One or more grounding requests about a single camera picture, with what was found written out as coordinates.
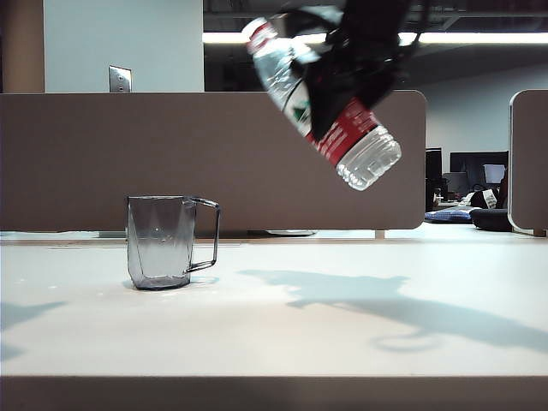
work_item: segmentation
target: cubicle partition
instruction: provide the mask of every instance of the cubicle partition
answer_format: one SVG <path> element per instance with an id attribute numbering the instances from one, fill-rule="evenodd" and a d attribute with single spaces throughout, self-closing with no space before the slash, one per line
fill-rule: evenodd
<path id="1" fill-rule="evenodd" d="M 548 90 L 510 102 L 509 218 L 520 229 L 548 229 Z"/>
<path id="2" fill-rule="evenodd" d="M 413 91 L 376 108 L 403 155 L 358 192 L 263 92 L 2 95 L 2 230 L 121 230 L 129 194 L 218 201 L 225 232 L 412 229 L 425 109 Z"/>

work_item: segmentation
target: ceiling light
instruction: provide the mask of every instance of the ceiling light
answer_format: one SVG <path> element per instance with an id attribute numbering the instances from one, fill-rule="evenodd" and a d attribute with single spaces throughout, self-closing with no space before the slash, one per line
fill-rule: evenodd
<path id="1" fill-rule="evenodd" d="M 539 45 L 548 44 L 548 33 L 423 33 L 419 41 L 423 44 Z"/>
<path id="2" fill-rule="evenodd" d="M 325 41 L 325 34 L 307 34 L 297 38 L 308 45 L 317 45 Z M 202 33 L 202 41 L 206 44 L 242 45 L 247 43 L 248 38 L 242 33 Z"/>
<path id="3" fill-rule="evenodd" d="M 416 33 L 400 33 L 400 45 L 409 45 Z M 325 41 L 325 34 L 297 36 L 303 43 L 314 45 Z M 202 33 L 206 44 L 241 45 L 247 37 L 241 33 Z M 474 45 L 540 45 L 548 44 L 548 33 L 422 33 L 422 44 L 474 44 Z"/>

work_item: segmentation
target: light switch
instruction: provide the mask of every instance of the light switch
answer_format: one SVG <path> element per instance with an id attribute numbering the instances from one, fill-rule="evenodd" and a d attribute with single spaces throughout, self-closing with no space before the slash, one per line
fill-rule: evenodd
<path id="1" fill-rule="evenodd" d="M 110 92 L 131 92 L 131 70 L 109 66 Z"/>

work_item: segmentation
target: glass mug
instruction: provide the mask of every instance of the glass mug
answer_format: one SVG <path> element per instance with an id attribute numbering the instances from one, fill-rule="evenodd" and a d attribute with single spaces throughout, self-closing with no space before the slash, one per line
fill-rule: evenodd
<path id="1" fill-rule="evenodd" d="M 194 263 L 196 206 L 215 209 L 213 259 Z M 128 271 L 137 289 L 173 289 L 217 261 L 221 207 L 186 195 L 128 196 Z"/>

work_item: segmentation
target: plastic bottle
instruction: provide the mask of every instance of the plastic bottle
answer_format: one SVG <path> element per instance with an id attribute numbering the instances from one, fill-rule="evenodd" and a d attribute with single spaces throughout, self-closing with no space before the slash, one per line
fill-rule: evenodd
<path id="1" fill-rule="evenodd" d="M 333 166 L 351 188 L 371 186 L 402 156 L 399 144 L 374 114 L 352 98 L 330 130 L 316 141 L 312 135 L 310 103 L 305 83 L 291 70 L 291 62 L 319 56 L 296 39 L 281 39 L 264 18 L 250 22 L 243 34 L 259 78 L 277 107 Z"/>

